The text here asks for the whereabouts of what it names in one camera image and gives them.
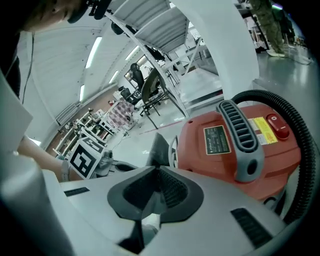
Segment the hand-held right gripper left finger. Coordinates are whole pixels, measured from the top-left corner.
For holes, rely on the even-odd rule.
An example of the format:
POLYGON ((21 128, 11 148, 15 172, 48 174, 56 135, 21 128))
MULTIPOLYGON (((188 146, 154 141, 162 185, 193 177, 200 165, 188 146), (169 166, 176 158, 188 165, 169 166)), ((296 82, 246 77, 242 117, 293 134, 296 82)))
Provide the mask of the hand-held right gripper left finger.
POLYGON ((143 167, 112 176, 62 183, 67 199, 98 236, 82 231, 82 256, 161 256, 157 235, 158 171, 143 167))

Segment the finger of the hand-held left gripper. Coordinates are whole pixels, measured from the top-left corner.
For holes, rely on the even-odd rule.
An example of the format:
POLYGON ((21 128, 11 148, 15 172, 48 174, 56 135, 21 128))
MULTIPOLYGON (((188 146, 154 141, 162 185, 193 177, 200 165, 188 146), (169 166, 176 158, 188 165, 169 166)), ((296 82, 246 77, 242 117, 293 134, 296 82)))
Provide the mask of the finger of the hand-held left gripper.
POLYGON ((138 169, 138 167, 128 162, 118 160, 113 161, 113 171, 117 174, 129 172, 135 169, 138 169))

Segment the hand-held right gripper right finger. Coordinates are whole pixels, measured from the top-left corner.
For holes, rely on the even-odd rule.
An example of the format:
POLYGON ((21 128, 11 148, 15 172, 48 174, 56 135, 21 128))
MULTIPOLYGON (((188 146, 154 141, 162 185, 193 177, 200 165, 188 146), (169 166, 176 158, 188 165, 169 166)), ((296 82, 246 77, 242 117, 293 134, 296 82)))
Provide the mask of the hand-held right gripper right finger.
POLYGON ((232 215, 246 209, 275 237, 285 223, 270 209, 230 183, 198 173, 171 168, 198 184, 204 194, 200 208, 187 220, 164 223, 143 250, 143 256, 244 256, 255 250, 232 215))

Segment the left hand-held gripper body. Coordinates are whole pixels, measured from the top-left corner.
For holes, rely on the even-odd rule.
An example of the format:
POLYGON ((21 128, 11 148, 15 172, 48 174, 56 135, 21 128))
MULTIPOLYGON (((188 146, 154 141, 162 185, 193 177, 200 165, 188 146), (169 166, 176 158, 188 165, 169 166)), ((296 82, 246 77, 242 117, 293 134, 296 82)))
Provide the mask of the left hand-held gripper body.
POLYGON ((106 176, 113 162, 113 152, 90 137, 79 139, 68 159, 69 165, 84 180, 106 176))

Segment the red lid vacuum cleaner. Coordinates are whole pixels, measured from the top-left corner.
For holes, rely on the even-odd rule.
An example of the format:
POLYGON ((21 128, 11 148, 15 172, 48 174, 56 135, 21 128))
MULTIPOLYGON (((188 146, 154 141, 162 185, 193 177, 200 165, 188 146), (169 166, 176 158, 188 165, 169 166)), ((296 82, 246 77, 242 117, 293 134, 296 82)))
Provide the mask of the red lid vacuum cleaner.
POLYGON ((190 119, 177 144, 179 169, 230 183, 272 209, 301 159, 287 122, 262 103, 238 107, 224 100, 190 119))

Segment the person's left forearm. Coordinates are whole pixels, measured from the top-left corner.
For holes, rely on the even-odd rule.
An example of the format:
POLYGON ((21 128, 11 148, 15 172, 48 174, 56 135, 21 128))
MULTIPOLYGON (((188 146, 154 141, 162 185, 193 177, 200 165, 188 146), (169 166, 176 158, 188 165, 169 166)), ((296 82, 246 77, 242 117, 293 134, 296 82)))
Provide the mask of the person's left forearm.
POLYGON ((27 136, 22 138, 17 152, 20 155, 32 158, 41 169, 54 172, 58 181, 62 182, 61 170, 63 160, 53 157, 27 136))

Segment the white wristband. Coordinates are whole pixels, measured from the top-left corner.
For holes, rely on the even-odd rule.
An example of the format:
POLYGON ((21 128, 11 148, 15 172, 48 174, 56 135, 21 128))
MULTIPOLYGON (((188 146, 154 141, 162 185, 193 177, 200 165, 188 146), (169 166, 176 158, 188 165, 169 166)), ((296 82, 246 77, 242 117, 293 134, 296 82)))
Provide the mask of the white wristband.
POLYGON ((61 180, 62 180, 62 182, 68 182, 70 180, 70 167, 69 167, 69 163, 67 160, 62 161, 61 180))

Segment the white workbench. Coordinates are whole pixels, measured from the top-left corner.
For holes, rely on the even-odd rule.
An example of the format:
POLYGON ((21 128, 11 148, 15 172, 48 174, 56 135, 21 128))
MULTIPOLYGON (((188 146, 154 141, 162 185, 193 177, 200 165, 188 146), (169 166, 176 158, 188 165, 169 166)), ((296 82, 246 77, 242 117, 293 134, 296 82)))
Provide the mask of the white workbench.
POLYGON ((62 130, 62 138, 53 148, 56 156, 67 157, 71 154, 79 139, 91 138, 98 144, 105 146, 107 140, 115 134, 115 128, 105 119, 105 112, 101 109, 94 112, 89 109, 80 118, 67 123, 62 130))

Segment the pink checkered cloth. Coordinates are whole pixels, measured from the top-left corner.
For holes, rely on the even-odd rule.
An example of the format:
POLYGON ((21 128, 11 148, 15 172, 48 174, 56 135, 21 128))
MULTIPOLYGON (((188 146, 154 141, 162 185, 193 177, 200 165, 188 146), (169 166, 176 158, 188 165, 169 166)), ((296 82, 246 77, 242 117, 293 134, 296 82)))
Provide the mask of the pink checkered cloth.
POLYGON ((107 119, 117 129, 128 131, 132 129, 136 123, 133 119, 134 112, 135 107, 131 103, 120 100, 111 106, 107 113, 107 119))

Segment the brown wicker chair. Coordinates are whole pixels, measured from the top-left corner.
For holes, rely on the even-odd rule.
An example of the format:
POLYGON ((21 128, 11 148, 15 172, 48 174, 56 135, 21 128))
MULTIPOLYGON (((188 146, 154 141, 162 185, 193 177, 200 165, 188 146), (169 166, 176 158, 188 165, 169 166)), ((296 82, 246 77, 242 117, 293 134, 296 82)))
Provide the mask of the brown wicker chair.
POLYGON ((141 99, 143 102, 143 113, 157 130, 158 127, 150 117, 150 109, 154 109, 158 116, 160 116, 156 109, 156 105, 160 105, 161 101, 168 100, 169 97, 165 83, 162 81, 162 76, 156 68, 150 72, 149 76, 144 81, 141 89, 141 99))

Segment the white metal shelf rack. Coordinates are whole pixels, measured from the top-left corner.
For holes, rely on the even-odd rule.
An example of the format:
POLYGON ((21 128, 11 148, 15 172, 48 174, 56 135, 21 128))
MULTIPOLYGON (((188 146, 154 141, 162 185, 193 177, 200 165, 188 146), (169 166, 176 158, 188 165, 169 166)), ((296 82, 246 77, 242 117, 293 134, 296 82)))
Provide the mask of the white metal shelf rack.
POLYGON ((105 15, 140 47, 187 117, 210 112, 224 99, 207 45, 169 0, 120 0, 105 15))

